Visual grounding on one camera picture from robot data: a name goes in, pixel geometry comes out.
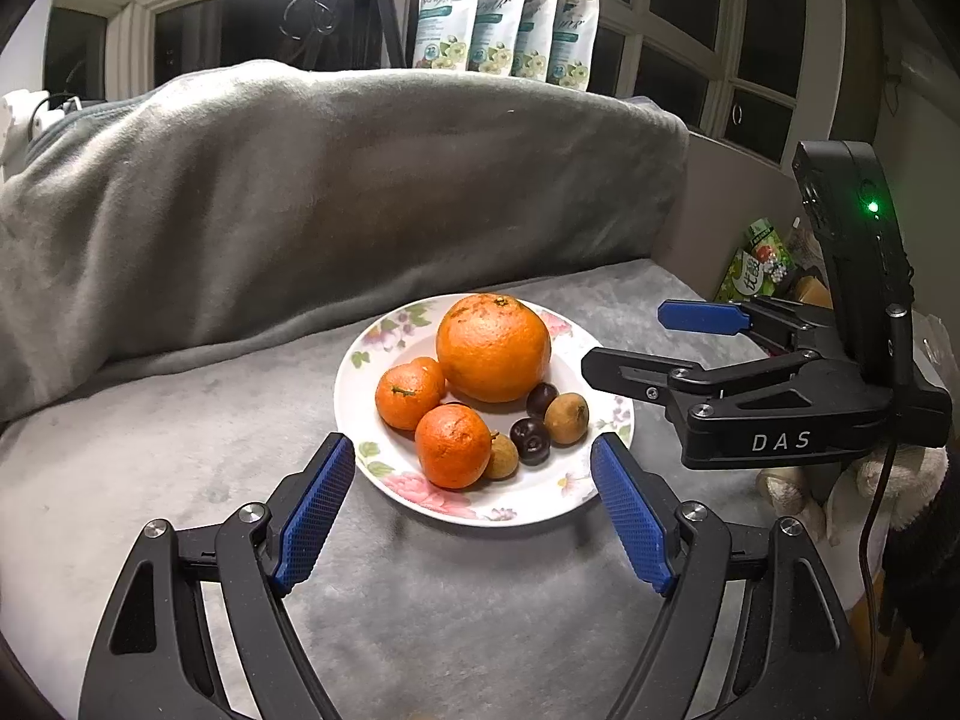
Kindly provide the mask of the white gloved right hand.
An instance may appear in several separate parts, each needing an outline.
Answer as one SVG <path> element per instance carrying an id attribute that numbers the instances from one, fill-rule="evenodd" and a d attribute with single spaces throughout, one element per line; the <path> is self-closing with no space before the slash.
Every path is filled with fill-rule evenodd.
<path id="1" fill-rule="evenodd" d="M 843 533 L 864 522 L 877 493 L 885 450 L 856 460 L 833 483 L 825 502 L 812 493 L 812 477 L 799 466 L 765 468 L 757 475 L 761 497 L 778 517 L 799 520 L 815 543 L 838 546 Z M 905 530 L 931 507 L 946 481 L 946 447 L 907 445 L 896 450 L 889 483 L 880 504 L 880 522 L 888 530 Z"/>

